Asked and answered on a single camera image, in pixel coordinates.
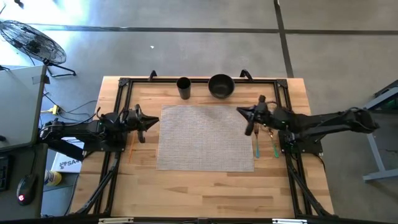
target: gray placemat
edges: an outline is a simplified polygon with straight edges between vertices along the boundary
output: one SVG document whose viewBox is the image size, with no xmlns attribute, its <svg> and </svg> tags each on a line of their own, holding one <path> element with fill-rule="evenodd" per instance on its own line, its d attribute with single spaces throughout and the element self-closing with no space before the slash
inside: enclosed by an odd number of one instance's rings
<svg viewBox="0 0 398 224">
<path fill-rule="evenodd" d="M 163 105 L 157 169 L 252 172 L 246 125 L 232 106 Z"/>
</svg>

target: computer mouse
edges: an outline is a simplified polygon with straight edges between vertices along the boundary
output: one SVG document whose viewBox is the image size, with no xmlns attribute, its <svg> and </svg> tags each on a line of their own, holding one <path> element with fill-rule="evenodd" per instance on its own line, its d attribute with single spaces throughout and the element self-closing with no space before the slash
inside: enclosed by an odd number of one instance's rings
<svg viewBox="0 0 398 224">
<path fill-rule="evenodd" d="M 35 198 L 36 174 L 26 175 L 19 181 L 17 188 L 17 199 L 20 205 L 28 205 Z"/>
</svg>

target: black cup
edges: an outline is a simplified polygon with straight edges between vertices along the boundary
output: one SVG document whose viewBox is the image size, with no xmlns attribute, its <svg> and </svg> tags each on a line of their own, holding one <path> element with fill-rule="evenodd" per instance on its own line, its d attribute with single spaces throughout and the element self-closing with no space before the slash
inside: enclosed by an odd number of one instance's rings
<svg viewBox="0 0 398 224">
<path fill-rule="evenodd" d="M 224 74 L 214 75 L 209 80 L 209 90 L 211 95 L 218 99 L 225 99 L 231 96 L 235 89 L 234 80 Z"/>
<path fill-rule="evenodd" d="M 191 97 L 191 80 L 187 77 L 181 77 L 177 80 L 177 88 L 180 93 L 180 97 L 183 100 L 187 100 Z"/>
</svg>

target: wooden tabletop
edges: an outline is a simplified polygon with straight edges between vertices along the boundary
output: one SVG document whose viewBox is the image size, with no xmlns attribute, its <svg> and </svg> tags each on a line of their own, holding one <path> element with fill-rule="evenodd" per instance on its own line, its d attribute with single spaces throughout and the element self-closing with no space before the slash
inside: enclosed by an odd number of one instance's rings
<svg viewBox="0 0 398 224">
<path fill-rule="evenodd" d="M 104 77 L 98 97 L 100 113 L 113 111 L 120 77 Z M 290 99 L 296 113 L 310 114 L 304 81 L 287 79 Z M 126 97 L 124 91 L 122 105 Z M 275 100 L 269 84 L 236 84 L 225 100 L 213 98 L 207 84 L 192 83 L 191 98 L 181 100 L 174 83 L 135 83 L 130 107 L 139 103 L 142 112 L 160 117 L 162 105 L 256 105 L 259 95 Z M 254 159 L 254 172 L 195 172 L 156 170 L 159 123 L 145 133 L 146 143 L 129 134 L 122 153 L 114 194 L 114 217 L 293 217 L 287 169 L 278 144 L 279 158 L 265 131 L 259 133 L 260 158 Z M 83 161 L 71 211 L 77 211 L 89 199 L 100 179 L 103 152 L 95 152 Z M 307 185 L 326 210 L 333 213 L 325 171 L 319 158 L 304 154 Z M 108 187 L 103 197 L 104 209 Z M 298 191 L 300 208 L 304 208 Z"/>
</svg>

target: concrete floor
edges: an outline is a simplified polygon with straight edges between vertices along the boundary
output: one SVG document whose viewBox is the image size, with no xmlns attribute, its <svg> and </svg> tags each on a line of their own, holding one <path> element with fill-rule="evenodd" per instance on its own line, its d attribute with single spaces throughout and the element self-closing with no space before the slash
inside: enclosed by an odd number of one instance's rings
<svg viewBox="0 0 398 224">
<path fill-rule="evenodd" d="M 9 2 L 1 20 L 76 26 L 278 28 L 272 0 L 25 0 L 23 10 Z M 287 29 L 398 29 L 398 2 L 392 0 L 280 0 L 280 6 Z M 158 75 L 238 76 L 245 68 L 254 77 L 287 76 L 279 34 L 44 32 L 65 49 L 68 58 L 63 65 L 78 74 L 52 78 L 46 86 L 49 96 L 66 110 L 95 100 L 104 75 L 149 75 L 156 70 Z M 305 79 L 312 113 L 362 106 L 397 79 L 397 41 L 396 35 L 288 35 L 294 76 Z M 0 52 L 1 65 L 32 65 L 7 42 L 0 42 Z M 44 99 L 43 108 L 49 107 L 51 103 Z M 80 111 L 92 113 L 94 107 L 92 103 Z M 398 222 L 398 178 L 372 184 L 362 181 L 362 175 L 377 170 L 365 135 L 331 134 L 322 144 L 335 213 Z M 383 155 L 389 157 L 386 166 L 397 168 L 396 154 Z M 48 167 L 53 157 L 49 153 Z M 62 186 L 73 181 L 74 176 L 66 176 Z M 50 191 L 44 193 L 42 213 L 63 215 L 71 188 L 46 190 Z"/>
</svg>

